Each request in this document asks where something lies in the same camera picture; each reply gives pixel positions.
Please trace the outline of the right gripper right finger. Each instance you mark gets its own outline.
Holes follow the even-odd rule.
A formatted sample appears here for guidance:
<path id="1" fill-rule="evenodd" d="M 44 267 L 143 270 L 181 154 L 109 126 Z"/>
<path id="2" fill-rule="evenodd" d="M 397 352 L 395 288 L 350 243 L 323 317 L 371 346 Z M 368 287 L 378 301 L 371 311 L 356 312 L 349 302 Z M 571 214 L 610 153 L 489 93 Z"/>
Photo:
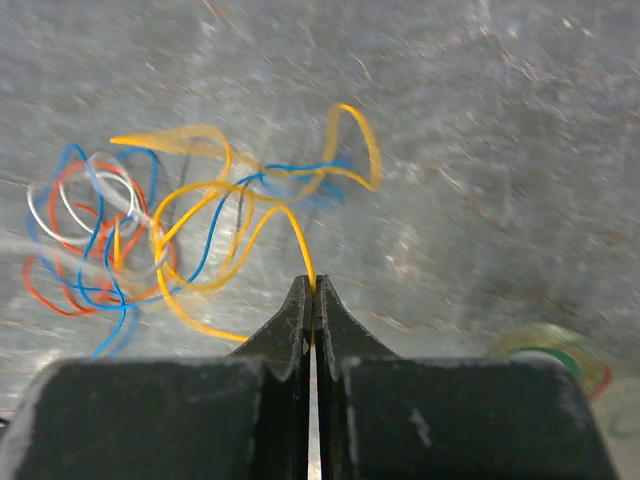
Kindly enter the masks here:
<path id="1" fill-rule="evenodd" d="M 613 479 L 569 370 L 541 356 L 403 358 L 317 281 L 326 479 Z"/>

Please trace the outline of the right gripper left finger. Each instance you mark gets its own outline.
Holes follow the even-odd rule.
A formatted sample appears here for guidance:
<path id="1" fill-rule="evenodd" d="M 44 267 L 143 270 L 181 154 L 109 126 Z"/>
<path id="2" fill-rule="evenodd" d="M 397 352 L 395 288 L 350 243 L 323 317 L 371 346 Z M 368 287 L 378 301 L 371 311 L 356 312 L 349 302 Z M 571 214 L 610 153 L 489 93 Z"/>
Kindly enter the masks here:
<path id="1" fill-rule="evenodd" d="M 224 357 L 69 359 L 27 388 L 1 436 L 5 479 L 303 479 L 313 296 Z"/>

